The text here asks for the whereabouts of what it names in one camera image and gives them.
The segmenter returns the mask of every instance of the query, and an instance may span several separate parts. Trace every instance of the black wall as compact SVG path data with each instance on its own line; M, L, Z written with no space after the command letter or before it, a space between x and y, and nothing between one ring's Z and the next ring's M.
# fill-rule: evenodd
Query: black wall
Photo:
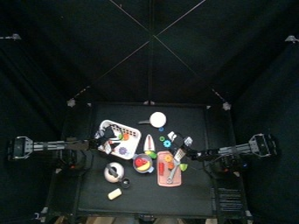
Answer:
M0 223L8 223L8 219L28 220L42 211L52 160L48 155L8 163L8 140L17 136L59 140L67 102L24 49L9 42L0 46Z
M299 179L299 45L290 44L239 97L235 131L239 143L271 133L279 155L252 159L247 172L247 200L263 223L298 223Z

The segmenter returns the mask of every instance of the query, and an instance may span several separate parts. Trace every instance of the green object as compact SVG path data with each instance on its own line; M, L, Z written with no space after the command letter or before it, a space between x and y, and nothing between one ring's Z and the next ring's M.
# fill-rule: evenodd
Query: green object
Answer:
M184 172L187 170L188 165L187 164L180 164L180 169Z
M150 158L156 159L156 154L155 154L155 152L151 151L151 153L150 153L148 156L150 156Z

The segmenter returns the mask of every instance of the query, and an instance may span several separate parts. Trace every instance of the bowl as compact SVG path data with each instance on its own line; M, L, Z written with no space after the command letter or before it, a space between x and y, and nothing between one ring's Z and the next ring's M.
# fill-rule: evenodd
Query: bowl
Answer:
M140 173L147 173L154 171L154 160L146 154L138 154L134 156L134 167Z

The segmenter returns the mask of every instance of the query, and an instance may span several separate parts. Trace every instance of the white dish rack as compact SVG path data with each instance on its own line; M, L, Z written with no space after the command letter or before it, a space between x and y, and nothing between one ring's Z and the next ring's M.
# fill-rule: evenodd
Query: white dish rack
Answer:
M99 132L104 130L108 126L111 126L115 136L119 137L122 134L128 134L127 140L120 140L119 145L115 149L111 149L108 142L104 146L99 146L98 149L100 151L104 151L107 154L111 152L112 155L116 157L120 157L123 159L131 159L134 158L136 154L136 146L139 144L142 133L138 129L134 129L131 127L127 127L124 124L112 122L110 120L106 120L99 125Z

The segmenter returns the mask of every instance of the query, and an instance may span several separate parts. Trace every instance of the table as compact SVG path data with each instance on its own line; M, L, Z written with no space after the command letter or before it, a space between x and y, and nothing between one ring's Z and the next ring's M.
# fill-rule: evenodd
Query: table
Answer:
M167 116L163 132L150 124L138 124L160 111ZM159 137L174 131L192 138L191 148L196 151L218 149L234 144L230 112L220 106L112 104L92 102L70 109L63 129L63 137L88 139L95 136L102 121L111 120L142 132L136 154L143 153L147 134L154 137L156 151L167 150ZM215 217L216 207L211 193L211 177L202 169L202 163L188 160L188 169L182 173L182 185L163 187L156 183L156 171L138 173L132 159L124 160L94 152L90 170L75 174L54 173L48 208L51 216L68 214L136 216L150 215L208 218ZM104 169L110 162L119 162L126 168L131 187L122 189L123 195L115 200L108 193L120 187L104 179Z

